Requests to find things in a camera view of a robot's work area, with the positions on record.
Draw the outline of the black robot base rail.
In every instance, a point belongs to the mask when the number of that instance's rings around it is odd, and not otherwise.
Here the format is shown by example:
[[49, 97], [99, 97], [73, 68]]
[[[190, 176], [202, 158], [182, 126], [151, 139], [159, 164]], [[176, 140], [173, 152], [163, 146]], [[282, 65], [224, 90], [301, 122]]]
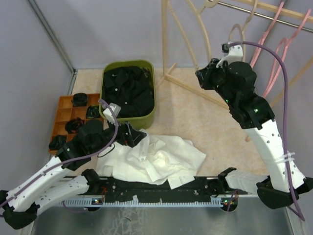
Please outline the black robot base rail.
[[96, 191], [84, 195], [104, 196], [107, 203], [132, 201], [134, 196], [140, 203], [193, 203], [210, 202], [211, 196], [227, 192], [230, 192], [230, 188], [217, 177], [196, 177], [175, 189], [171, 189], [167, 181], [161, 185], [152, 185], [103, 177]]

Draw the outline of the cream white garment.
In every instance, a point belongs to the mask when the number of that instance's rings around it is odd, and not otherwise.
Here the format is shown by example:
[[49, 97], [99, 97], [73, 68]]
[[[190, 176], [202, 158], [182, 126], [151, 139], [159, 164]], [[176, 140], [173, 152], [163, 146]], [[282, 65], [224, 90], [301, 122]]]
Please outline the cream white garment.
[[171, 189], [195, 179], [206, 158], [190, 140], [178, 136], [147, 135], [135, 147], [117, 142], [98, 156], [96, 172], [126, 182], [161, 185]]

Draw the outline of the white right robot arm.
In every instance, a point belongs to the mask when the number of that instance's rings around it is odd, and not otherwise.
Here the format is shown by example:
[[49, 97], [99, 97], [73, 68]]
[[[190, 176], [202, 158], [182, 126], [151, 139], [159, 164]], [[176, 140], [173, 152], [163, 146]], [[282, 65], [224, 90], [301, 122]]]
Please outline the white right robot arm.
[[254, 91], [257, 74], [250, 64], [228, 63], [213, 58], [195, 75], [200, 87], [214, 90], [226, 102], [233, 119], [253, 141], [269, 175], [256, 175], [230, 167], [218, 175], [219, 190], [225, 194], [235, 189], [256, 194], [270, 209], [288, 207], [299, 195], [313, 188], [294, 164], [292, 153], [284, 152], [275, 115], [269, 103]]

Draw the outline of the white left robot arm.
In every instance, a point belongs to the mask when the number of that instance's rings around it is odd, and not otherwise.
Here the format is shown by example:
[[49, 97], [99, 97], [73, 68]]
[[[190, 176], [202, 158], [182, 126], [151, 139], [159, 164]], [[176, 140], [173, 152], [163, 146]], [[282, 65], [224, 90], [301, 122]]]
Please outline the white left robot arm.
[[1, 216], [11, 228], [19, 230], [31, 224], [50, 207], [68, 198], [98, 193], [102, 183], [94, 169], [86, 169], [79, 176], [57, 187], [53, 184], [91, 161], [92, 156], [103, 152], [114, 142], [135, 147], [146, 136], [145, 132], [133, 129], [129, 122], [110, 124], [104, 129], [101, 121], [88, 121], [32, 177], [15, 189], [1, 190]]

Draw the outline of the pink hanger with plaid shirt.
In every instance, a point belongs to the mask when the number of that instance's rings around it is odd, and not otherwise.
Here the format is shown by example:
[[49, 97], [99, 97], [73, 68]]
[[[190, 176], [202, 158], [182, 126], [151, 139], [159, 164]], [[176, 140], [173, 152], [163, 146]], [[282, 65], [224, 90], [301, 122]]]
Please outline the pink hanger with plaid shirt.
[[[263, 35], [261, 36], [261, 38], [260, 38], [258, 44], [260, 44], [260, 45], [263, 45], [263, 44], [264, 44], [266, 38], [268, 37], [269, 33], [270, 33], [271, 30], [273, 29], [273, 27], [274, 27], [274, 25], [275, 25], [275, 23], [276, 23], [276, 21], [277, 21], [279, 15], [280, 15], [281, 11], [282, 11], [282, 8], [283, 8], [284, 4], [285, 4], [285, 1], [284, 1], [284, 0], [280, 2], [279, 6], [278, 6], [278, 9], [277, 9], [277, 12], [276, 12], [276, 14], [274, 15], [273, 20], [271, 21], [271, 23], [270, 23], [269, 26], [267, 27], [266, 31], [265, 31], [265, 32], [263, 33]], [[250, 61], [250, 66], [251, 66], [252, 68], [255, 66], [255, 64], [256, 64], [256, 62], [257, 62], [257, 60], [258, 60], [258, 57], [259, 57], [260, 53], [261, 53], [261, 48], [260, 48], [260, 47], [257, 47], [257, 48], [255, 49], [254, 54], [253, 54], [253, 57], [252, 57], [252, 59], [251, 59], [251, 61]]]

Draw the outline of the pink plastic hanger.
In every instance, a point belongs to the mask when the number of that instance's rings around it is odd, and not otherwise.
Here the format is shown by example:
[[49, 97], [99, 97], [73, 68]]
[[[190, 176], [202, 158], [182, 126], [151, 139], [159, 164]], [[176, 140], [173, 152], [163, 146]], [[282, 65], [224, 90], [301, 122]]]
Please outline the pink plastic hanger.
[[[280, 15], [280, 13], [282, 12], [284, 6], [284, 1], [281, 1], [280, 5], [278, 6], [278, 10], [274, 16], [274, 19], [272, 20], [272, 22], [270, 23], [266, 33], [269, 34], [272, 29], [274, 28], [274, 25]], [[276, 48], [276, 54], [278, 54], [279, 50], [282, 48], [282, 55], [281, 55], [281, 60], [284, 62], [285, 58], [286, 58], [286, 54], [287, 51], [291, 45], [291, 43], [293, 42], [293, 40], [298, 36], [298, 34], [300, 33], [301, 29], [304, 27], [305, 23], [307, 22], [310, 13], [311, 13], [312, 9], [309, 8], [305, 14], [305, 16], [303, 17], [303, 20], [301, 22], [301, 24], [297, 27], [297, 30], [288, 38], [288, 37], [283, 37], [281, 39], [281, 41], [279, 42], [277, 48]], [[270, 72], [270, 77], [268, 80], [268, 84], [267, 87], [262, 95], [263, 98], [266, 98], [266, 96], [270, 93], [271, 89], [273, 88], [280, 71], [282, 70], [280, 63], [274, 59], [273, 64], [272, 64], [272, 69]]]

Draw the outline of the black garment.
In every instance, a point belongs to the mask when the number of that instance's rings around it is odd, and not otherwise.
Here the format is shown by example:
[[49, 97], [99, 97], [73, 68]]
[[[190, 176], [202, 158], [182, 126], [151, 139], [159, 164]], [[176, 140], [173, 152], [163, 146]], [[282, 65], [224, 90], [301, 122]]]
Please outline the black garment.
[[117, 67], [103, 73], [102, 99], [121, 107], [119, 118], [148, 115], [154, 108], [151, 70], [147, 67]]

